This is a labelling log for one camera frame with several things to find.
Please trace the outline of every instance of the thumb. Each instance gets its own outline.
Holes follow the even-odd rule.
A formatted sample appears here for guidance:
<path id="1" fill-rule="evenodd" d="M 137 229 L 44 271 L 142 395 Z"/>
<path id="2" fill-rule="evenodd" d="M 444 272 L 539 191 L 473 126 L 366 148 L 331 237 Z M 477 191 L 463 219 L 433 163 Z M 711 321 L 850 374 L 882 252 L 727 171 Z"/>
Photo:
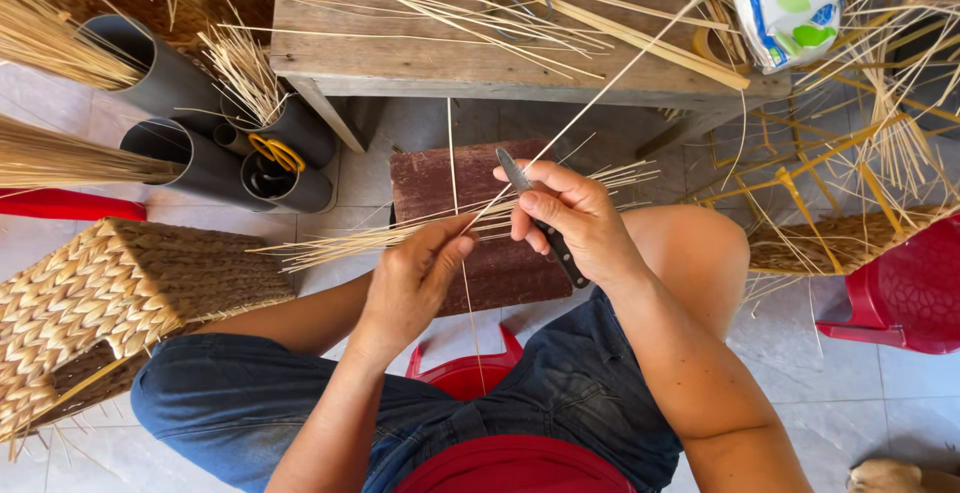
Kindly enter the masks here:
<path id="1" fill-rule="evenodd" d="M 437 300 L 437 307 L 447 296 L 447 289 L 453 281 L 453 276 L 472 251 L 474 251 L 474 239 L 469 236 L 459 236 L 447 242 L 437 253 L 437 259 L 421 286 L 429 298 Z"/>
<path id="2" fill-rule="evenodd" d="M 539 219 L 547 225 L 557 229 L 564 235 L 573 231 L 580 221 L 580 214 L 570 208 L 557 197 L 535 191 L 524 191 L 520 195 L 520 207 L 530 217 Z"/>

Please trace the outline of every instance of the wooden table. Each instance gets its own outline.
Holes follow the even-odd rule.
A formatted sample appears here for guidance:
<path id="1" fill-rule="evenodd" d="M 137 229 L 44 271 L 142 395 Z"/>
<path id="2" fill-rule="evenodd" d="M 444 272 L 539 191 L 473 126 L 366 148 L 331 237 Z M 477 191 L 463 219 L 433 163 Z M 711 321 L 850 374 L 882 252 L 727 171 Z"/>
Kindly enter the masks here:
<path id="1" fill-rule="evenodd" d="M 392 0 L 340 1 L 373 8 L 406 9 Z M 471 10 L 481 9 L 472 0 L 442 1 Z M 594 0 L 565 1 L 649 36 L 655 36 L 669 22 Z M 625 1 L 668 13 L 678 12 L 689 2 Z M 553 21 L 564 26 L 589 28 L 558 13 Z M 468 33 L 431 18 L 404 18 L 399 13 L 331 7 L 330 3 L 316 1 L 276 0 L 273 28 L 300 32 L 273 33 L 270 52 L 273 70 L 287 78 L 355 151 L 364 149 L 363 141 L 340 117 L 327 96 L 461 97 L 586 103 L 608 82 L 576 72 L 570 72 L 573 78 L 567 79 L 492 45 L 417 39 L 474 39 Z M 694 29 L 690 24 L 678 22 L 663 40 L 690 49 Z M 478 30 L 497 36 L 488 28 L 479 27 Z M 352 36 L 357 34 L 388 37 Z M 401 35 L 416 38 L 396 37 Z M 554 50 L 536 52 L 606 78 L 616 75 L 639 52 L 637 47 L 606 34 L 598 37 L 615 47 L 608 49 L 606 55 L 591 57 Z M 750 86 L 743 92 L 747 111 L 790 93 L 786 71 L 769 76 L 753 71 L 748 78 Z M 744 101 L 738 90 L 648 54 L 599 103 L 688 110 L 670 129 L 640 147 L 637 156 L 644 157 L 666 145 L 697 138 L 740 116 Z"/>

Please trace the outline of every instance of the red shirt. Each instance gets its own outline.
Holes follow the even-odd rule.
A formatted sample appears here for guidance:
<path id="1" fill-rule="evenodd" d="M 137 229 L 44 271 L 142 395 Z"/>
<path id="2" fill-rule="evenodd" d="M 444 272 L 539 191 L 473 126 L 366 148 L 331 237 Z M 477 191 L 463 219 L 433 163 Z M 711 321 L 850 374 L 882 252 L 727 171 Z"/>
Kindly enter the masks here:
<path id="1" fill-rule="evenodd" d="M 635 493 L 596 453 L 543 436 L 493 435 L 416 467 L 393 493 Z"/>

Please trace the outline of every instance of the knee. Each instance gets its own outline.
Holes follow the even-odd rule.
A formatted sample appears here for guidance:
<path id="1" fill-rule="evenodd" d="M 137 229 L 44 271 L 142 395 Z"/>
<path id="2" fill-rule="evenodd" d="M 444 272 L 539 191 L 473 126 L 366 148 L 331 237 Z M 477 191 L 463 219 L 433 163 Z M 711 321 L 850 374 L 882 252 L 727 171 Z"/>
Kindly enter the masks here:
<path id="1" fill-rule="evenodd" d="M 730 268 L 746 271 L 750 265 L 747 234 L 730 217 L 706 207 L 678 205 L 678 230 L 682 240 L 698 248 L 705 257 Z"/>
<path id="2" fill-rule="evenodd" d="M 750 243 L 747 234 L 733 219 L 723 213 L 699 205 L 684 204 L 682 217 L 690 237 L 701 237 L 716 246 L 718 253 L 743 263 L 750 262 Z"/>
<path id="3" fill-rule="evenodd" d="M 744 272 L 750 264 L 746 233 L 714 209 L 693 204 L 654 206 L 625 213 L 624 222 L 645 256 L 682 256 Z"/>
<path id="4" fill-rule="evenodd" d="M 194 423 L 204 395 L 219 384 L 215 373 L 202 356 L 157 353 L 133 379 L 129 390 L 133 415 L 158 438 Z"/>

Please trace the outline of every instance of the hand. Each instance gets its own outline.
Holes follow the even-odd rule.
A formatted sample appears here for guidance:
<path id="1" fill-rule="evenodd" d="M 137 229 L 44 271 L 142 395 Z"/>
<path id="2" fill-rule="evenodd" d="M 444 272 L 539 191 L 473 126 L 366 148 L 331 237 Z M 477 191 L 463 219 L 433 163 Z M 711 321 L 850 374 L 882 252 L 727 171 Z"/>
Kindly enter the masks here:
<path id="1" fill-rule="evenodd" d="M 426 330 L 463 259 L 474 250 L 474 237 L 460 236 L 473 220 L 465 213 L 426 225 L 380 255 L 347 351 L 386 368 Z"/>
<path id="2" fill-rule="evenodd" d="M 525 168 L 529 160 L 517 159 L 516 164 Z M 526 240 L 534 251 L 550 253 L 546 236 L 530 218 L 543 221 L 563 234 L 583 276 L 605 291 L 646 269 L 603 183 L 553 161 L 535 161 L 524 174 L 534 182 L 534 189 L 520 196 L 510 216 L 510 236 L 515 241 Z M 503 167 L 493 169 L 493 176 L 509 181 Z"/>

